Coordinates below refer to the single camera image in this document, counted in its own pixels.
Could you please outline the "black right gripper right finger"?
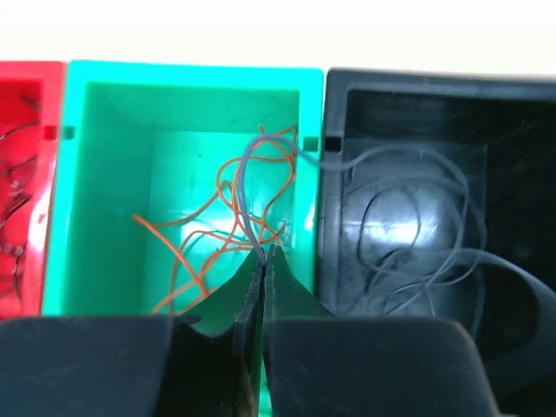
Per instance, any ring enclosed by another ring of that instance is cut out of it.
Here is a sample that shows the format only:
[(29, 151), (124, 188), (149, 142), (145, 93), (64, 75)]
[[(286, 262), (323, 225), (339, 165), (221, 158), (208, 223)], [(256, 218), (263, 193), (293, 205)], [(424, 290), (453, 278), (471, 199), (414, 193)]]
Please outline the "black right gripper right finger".
[(426, 317), (339, 317), (268, 251), (263, 356), (276, 416), (495, 416), (467, 331)]

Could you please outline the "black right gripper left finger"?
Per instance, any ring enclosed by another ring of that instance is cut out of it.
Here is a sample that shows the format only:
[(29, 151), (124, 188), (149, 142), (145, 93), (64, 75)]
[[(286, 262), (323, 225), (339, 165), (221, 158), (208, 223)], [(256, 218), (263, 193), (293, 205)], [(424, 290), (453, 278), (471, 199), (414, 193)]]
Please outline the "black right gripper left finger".
[(2, 415), (257, 415), (263, 275), (248, 255), (180, 315), (5, 321)]

